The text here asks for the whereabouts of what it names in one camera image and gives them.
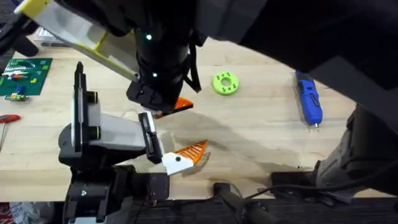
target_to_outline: cable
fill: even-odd
[[[145,203],[145,201],[143,201],[141,206],[138,208],[138,212],[137,212],[137,215],[136,215],[136,219],[134,220],[134,224],[137,223],[138,216],[141,214],[141,209],[144,207],[144,203]]]
[[[192,200],[192,201],[185,202],[185,203],[175,203],[173,205],[161,205],[161,206],[158,206],[158,205],[154,205],[154,206],[153,205],[144,205],[144,207],[147,207],[147,208],[169,208],[169,207],[174,207],[174,206],[185,206],[185,205],[191,205],[191,204],[196,204],[196,203],[205,203],[205,202],[208,202],[210,200],[213,200],[213,198],[208,198],[208,199],[203,199],[203,200]],[[158,202],[158,204],[159,203],[165,203],[165,202],[170,202],[170,201],[164,200],[164,201]]]
[[[377,178],[378,176],[384,174],[385,172],[389,171],[390,169],[394,168],[396,165],[398,165],[398,159],[390,162],[389,164],[379,168],[378,170],[375,170],[372,174],[366,175],[364,177],[361,177],[359,179],[353,180],[351,182],[348,182],[346,184],[341,184],[341,185],[336,185],[336,186],[331,186],[331,187],[309,187],[309,186],[303,186],[303,185],[294,185],[294,184],[281,184],[281,185],[275,185],[272,187],[269,187],[267,189],[261,190],[255,194],[252,194],[245,199],[249,198],[254,198],[257,197],[258,195],[262,195],[270,190],[275,190],[275,189],[286,189],[286,188],[291,188],[291,189],[300,189],[300,190],[315,190],[315,191],[329,191],[329,192],[336,192],[339,190],[346,190],[350,189],[353,187],[359,187],[364,185],[366,182]]]

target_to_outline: orange triangular object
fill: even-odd
[[[157,114],[155,115],[155,119],[163,118],[166,115],[174,114],[176,112],[180,112],[189,108],[193,108],[193,103],[190,100],[185,99],[184,97],[179,97],[174,105],[173,111],[169,113]]]
[[[191,159],[193,161],[193,164],[196,164],[202,157],[203,153],[205,152],[206,147],[207,147],[207,140],[204,140],[192,146],[188,146],[179,149],[177,151],[174,151],[174,153],[186,157],[188,159]]]

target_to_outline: green circuit board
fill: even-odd
[[[17,86],[25,87],[23,95],[40,95],[51,62],[52,58],[11,59],[0,77],[0,96],[13,94]],[[9,80],[7,73],[11,72],[27,76],[27,78]]]

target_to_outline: green plastic ring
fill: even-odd
[[[223,85],[222,81],[229,83],[229,85]],[[231,72],[220,72],[213,79],[213,87],[218,94],[228,96],[238,90],[239,80]]]

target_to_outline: wooden table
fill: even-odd
[[[22,119],[7,126],[0,152],[0,201],[64,200],[69,168],[58,161],[58,135],[70,120],[72,78],[82,61],[88,89],[99,93],[104,113],[137,120],[142,108],[129,101],[129,80],[73,49],[42,48],[37,57],[52,57],[40,96],[28,102],[0,100],[0,114]],[[243,195],[268,185],[274,171],[312,170],[338,145],[354,103],[317,83],[324,119],[320,131],[308,128],[294,86],[294,71],[273,59],[228,42],[209,40],[198,51],[203,90],[184,85],[181,96],[194,108],[156,121],[166,151],[208,139],[200,166],[171,177],[170,198],[207,198],[213,182],[234,184]],[[239,90],[220,96],[213,76],[229,71]],[[142,156],[127,163],[138,171],[162,170]],[[365,196],[379,195],[374,191]]]

